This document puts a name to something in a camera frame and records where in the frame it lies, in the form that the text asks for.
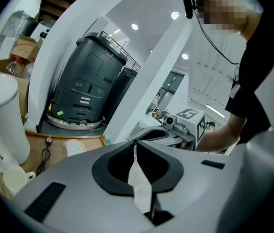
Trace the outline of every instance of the indoor room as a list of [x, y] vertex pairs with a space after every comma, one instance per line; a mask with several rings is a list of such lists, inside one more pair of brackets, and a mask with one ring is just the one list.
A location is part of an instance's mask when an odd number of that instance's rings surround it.
[[260, 226], [256, 214], [266, 218], [262, 206], [274, 206], [272, 1], [6, 1], [7, 228]]

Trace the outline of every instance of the man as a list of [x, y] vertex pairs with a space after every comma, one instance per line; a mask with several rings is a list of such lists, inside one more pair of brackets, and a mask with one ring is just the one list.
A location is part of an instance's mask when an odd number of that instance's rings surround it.
[[225, 150], [238, 141], [248, 142], [270, 127], [255, 90], [274, 66], [274, 10], [260, 14], [236, 0], [196, 0], [199, 17], [216, 29], [240, 33], [247, 41], [239, 68], [235, 70], [226, 110], [231, 113], [227, 125], [205, 133], [198, 151]]

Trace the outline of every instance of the white cylinder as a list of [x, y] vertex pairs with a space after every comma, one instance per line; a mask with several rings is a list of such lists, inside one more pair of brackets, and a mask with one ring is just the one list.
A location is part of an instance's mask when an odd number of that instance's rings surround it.
[[26, 161], [30, 152], [21, 121], [17, 81], [0, 74], [0, 135], [18, 164]]

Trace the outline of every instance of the white ceiling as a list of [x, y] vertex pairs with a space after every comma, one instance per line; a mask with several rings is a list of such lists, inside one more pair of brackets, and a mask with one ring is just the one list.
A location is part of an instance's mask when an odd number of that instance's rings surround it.
[[[251, 9], [261, 11], [255, 0], [242, 1]], [[123, 0], [107, 14], [107, 18], [120, 28], [147, 58], [173, 22], [170, 16], [173, 11], [184, 16], [183, 0]], [[139, 30], [131, 28], [133, 23], [139, 26]], [[210, 45], [201, 33], [197, 20], [195, 25], [182, 51], [189, 55], [189, 60], [182, 59], [180, 55], [175, 66], [189, 70], [191, 99], [204, 107], [209, 104], [226, 115], [224, 120], [227, 121], [229, 113], [224, 108], [235, 66], [221, 57]], [[240, 61], [245, 50], [245, 40], [240, 35], [224, 35], [216, 31], [207, 33], [217, 48], [232, 62]]]

